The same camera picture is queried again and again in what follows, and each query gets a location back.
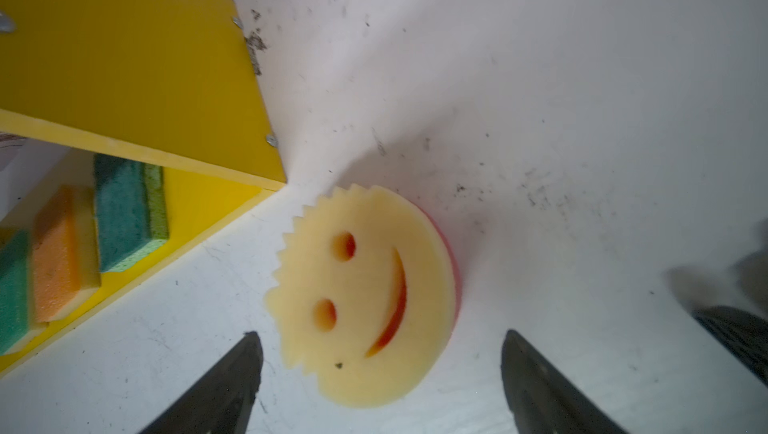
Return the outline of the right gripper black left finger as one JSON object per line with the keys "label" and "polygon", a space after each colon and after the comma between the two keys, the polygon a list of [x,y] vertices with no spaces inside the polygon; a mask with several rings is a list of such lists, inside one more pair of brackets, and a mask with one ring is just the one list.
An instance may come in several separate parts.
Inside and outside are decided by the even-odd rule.
{"label": "right gripper black left finger", "polygon": [[263,363],[258,333],[245,333],[235,346],[143,431],[244,433],[261,384]]}

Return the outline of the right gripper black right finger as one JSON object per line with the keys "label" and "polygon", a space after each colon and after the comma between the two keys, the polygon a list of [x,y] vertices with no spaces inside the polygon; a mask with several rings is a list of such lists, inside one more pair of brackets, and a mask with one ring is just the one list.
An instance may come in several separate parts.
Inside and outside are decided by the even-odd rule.
{"label": "right gripper black right finger", "polygon": [[524,336],[508,330],[501,349],[507,405],[520,433],[622,433]]}

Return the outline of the orange foam sponge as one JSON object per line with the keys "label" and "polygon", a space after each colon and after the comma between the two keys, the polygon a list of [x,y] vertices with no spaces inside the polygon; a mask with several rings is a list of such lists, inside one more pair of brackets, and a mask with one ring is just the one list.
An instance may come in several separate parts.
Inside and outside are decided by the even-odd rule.
{"label": "orange foam sponge", "polygon": [[35,320],[61,320],[101,286],[92,189],[61,186],[36,214],[32,233]]}

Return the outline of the dark green scouring sponge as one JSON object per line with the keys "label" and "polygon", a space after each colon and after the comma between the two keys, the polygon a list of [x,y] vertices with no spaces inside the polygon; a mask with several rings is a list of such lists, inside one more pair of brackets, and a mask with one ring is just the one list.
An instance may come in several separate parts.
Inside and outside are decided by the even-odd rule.
{"label": "dark green scouring sponge", "polygon": [[168,242],[163,168],[97,154],[94,180],[99,268],[124,272]]}

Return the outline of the light green foam sponge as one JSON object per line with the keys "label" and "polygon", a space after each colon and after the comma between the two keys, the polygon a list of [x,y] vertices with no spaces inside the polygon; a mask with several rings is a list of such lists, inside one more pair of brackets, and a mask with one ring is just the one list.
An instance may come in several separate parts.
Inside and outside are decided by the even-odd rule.
{"label": "light green foam sponge", "polygon": [[46,328],[35,318],[30,236],[10,231],[1,246],[1,354],[21,351]]}

